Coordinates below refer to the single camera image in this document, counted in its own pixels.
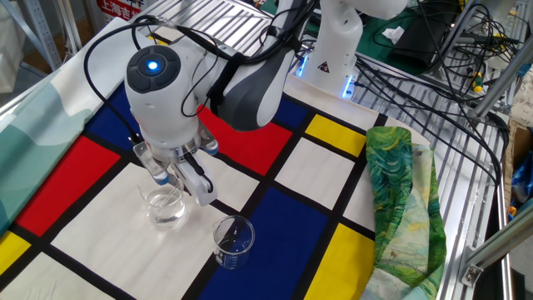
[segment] warning label sticker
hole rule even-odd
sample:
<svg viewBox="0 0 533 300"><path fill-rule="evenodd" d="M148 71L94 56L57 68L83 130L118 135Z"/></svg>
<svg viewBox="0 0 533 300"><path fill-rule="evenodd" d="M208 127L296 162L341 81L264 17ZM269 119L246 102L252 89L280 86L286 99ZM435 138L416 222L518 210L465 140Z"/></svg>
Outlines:
<svg viewBox="0 0 533 300"><path fill-rule="evenodd" d="M330 72L330 68L327 66L327 62L323 62L318 68L326 73Z"/></svg>

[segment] green mat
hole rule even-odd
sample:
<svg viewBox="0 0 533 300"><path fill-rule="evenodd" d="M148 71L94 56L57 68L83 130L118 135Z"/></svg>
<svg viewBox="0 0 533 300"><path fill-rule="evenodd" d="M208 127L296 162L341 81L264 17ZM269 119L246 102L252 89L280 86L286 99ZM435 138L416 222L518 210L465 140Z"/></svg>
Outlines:
<svg viewBox="0 0 533 300"><path fill-rule="evenodd" d="M433 151L401 127L366 133L376 223L374 271L361 299L434 300L446 259Z"/></svg>

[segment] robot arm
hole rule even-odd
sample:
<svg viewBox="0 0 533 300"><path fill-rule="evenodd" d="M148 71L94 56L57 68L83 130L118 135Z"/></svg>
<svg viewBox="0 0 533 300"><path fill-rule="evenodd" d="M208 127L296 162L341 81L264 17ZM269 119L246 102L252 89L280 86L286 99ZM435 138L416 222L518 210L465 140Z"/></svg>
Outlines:
<svg viewBox="0 0 533 300"><path fill-rule="evenodd" d="M264 57L261 60L243 57L221 43L215 45L217 53L223 53L219 57L189 37L169 47L143 48L132 57L127 67L126 93L145 139L134 151L156 182L172 180L167 172L171 166L202 206L217 198L211 175L195 155L199 148L210 154L217 151L217 141L197 117L198 103L205 103L237 131L267 125L276 113L295 54L286 38L300 38L316 1L280 1L278 12L284 13L278 13L273 30L269 30L277 36L267 36L258 54ZM356 46L362 33L355 8L391 18L407 1L322 1L324 21L316 51L308 62L311 66L303 70L304 79L327 91L341 91L353 76ZM319 68L321 65L327 66L326 72Z"/></svg>
<svg viewBox="0 0 533 300"><path fill-rule="evenodd" d="M408 0L321 1L322 22L315 50L306 58L298 75L311 85L339 98L351 98L350 84L363 23L356 9L369 16L390 19L406 7Z"/></svg>
<svg viewBox="0 0 533 300"><path fill-rule="evenodd" d="M280 28L278 32L296 33L299 38L305 22L295 26L294 20L301 13L298 9L307 5L307 0L281 1L278 10L289 11L278 16L272 26ZM259 55L279 43L278 38L268 36ZM224 44L217 47L226 58L237 53ZM229 78L225 68L232 62L206 52L189 37L169 47L156 45L139 50L128 63L125 86L132 114L145 139L134 152L154 180L160 184L171 181L167 172L171 166L200 205L215 200L216 186L195 153L203 148L214 154L217 141L198 119L198 103L205 103L238 131L267 125L276 113L294 54L293 47L282 44L265 60L242 64ZM230 80L222 86L218 101L210 102L219 78Z"/></svg>

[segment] red square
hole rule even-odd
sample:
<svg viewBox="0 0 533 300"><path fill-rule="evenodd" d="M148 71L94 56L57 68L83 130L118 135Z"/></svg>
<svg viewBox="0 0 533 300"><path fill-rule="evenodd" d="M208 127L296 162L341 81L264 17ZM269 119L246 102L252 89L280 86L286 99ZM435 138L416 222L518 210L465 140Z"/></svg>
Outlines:
<svg viewBox="0 0 533 300"><path fill-rule="evenodd" d="M238 132L204 109L200 119L218 140L218 151L261 175L276 160L292 133L274 123L252 132Z"/></svg>
<svg viewBox="0 0 533 300"><path fill-rule="evenodd" d="M79 137L15 222L41 237L119 158L88 138Z"/></svg>

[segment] red sign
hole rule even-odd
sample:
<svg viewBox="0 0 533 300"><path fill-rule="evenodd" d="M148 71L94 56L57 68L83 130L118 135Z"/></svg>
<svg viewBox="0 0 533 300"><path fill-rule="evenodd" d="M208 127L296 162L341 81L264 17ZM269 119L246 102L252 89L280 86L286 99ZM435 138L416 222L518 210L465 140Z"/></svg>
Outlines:
<svg viewBox="0 0 533 300"><path fill-rule="evenodd" d="M134 7L136 6L135 3L131 5L119 0L97 0L97 5L102 9L102 12L112 17L123 18L126 21L141 12L141 9Z"/></svg>

